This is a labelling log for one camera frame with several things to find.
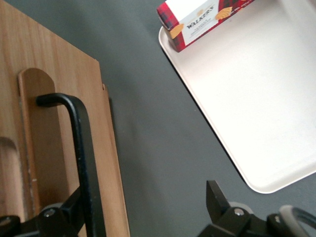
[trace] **brand logo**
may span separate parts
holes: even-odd
[[[205,18],[212,10],[214,9],[214,5],[212,5],[211,7],[209,7],[209,9],[207,9],[205,11],[205,13],[200,16],[198,19],[196,19],[194,22],[190,23],[189,25],[187,25],[188,29],[192,28],[193,26],[195,26],[196,24],[198,24],[200,21],[203,20],[203,18]]]

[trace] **cookie image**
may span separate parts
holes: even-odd
[[[178,34],[181,33],[183,28],[184,28],[184,24],[180,24],[180,25],[177,25],[176,27],[174,27],[171,31],[169,31],[171,38],[172,39],[176,38],[178,36]]]
[[[197,16],[201,16],[204,13],[204,10],[201,9],[200,11],[197,12]]]
[[[215,16],[216,20],[222,20],[226,17],[229,17],[231,15],[233,7],[226,7],[220,10],[217,15]]]

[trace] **black clamp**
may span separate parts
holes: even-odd
[[[316,217],[290,205],[264,221],[245,205],[231,205],[216,181],[206,184],[206,206],[212,224],[198,237],[309,237],[300,222],[316,229]]]

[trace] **white tray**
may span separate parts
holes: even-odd
[[[316,171],[316,54],[278,1],[256,0],[180,53],[163,29],[159,41],[253,190]]]

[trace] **red plaid box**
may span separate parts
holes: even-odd
[[[157,8],[162,25],[180,52],[254,0],[167,0]]]

